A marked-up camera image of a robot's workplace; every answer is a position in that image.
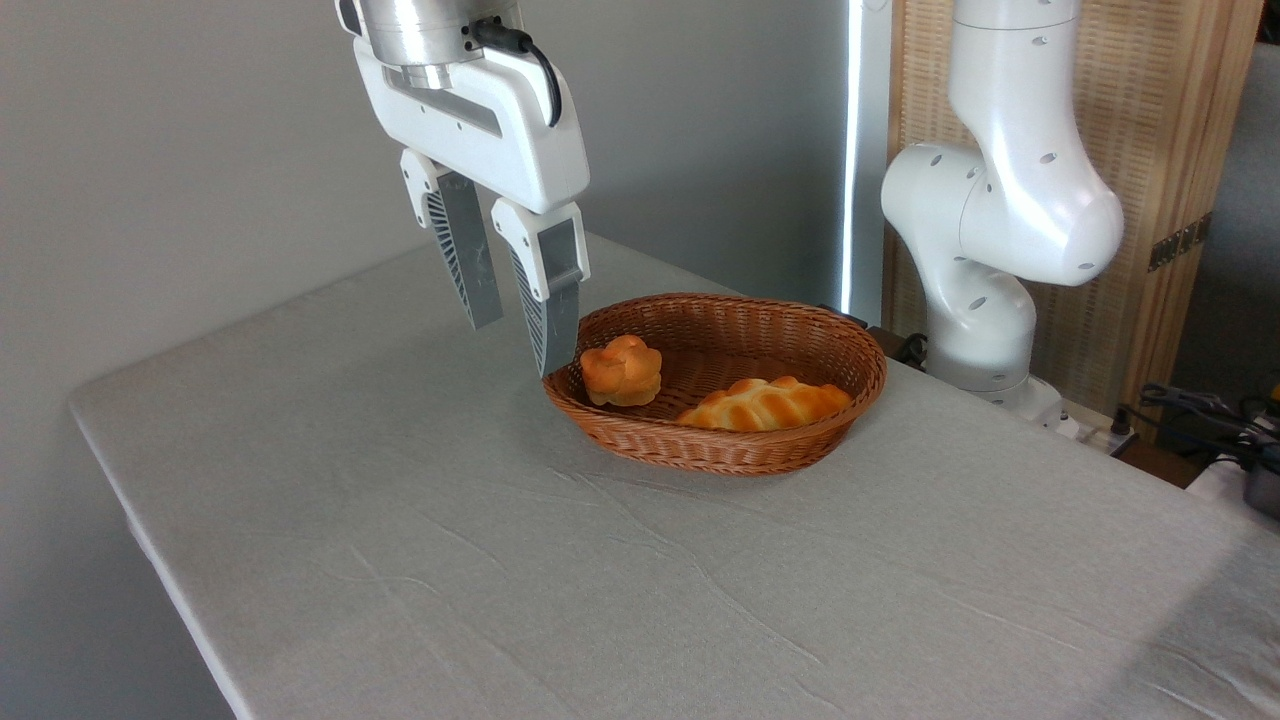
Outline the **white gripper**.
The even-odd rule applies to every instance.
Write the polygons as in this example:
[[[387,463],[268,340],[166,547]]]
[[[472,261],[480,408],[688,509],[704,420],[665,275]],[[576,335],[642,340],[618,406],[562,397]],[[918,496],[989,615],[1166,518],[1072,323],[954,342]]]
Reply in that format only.
[[[452,65],[452,86],[434,90],[410,86],[367,41],[352,46],[381,128],[407,147],[399,168],[413,214],[434,234],[471,327],[503,316],[475,181],[507,197],[492,219],[509,249],[539,375],[572,363],[579,290],[591,272],[581,211],[568,202],[590,182],[570,91],[549,126],[545,76],[529,56],[486,51]]]

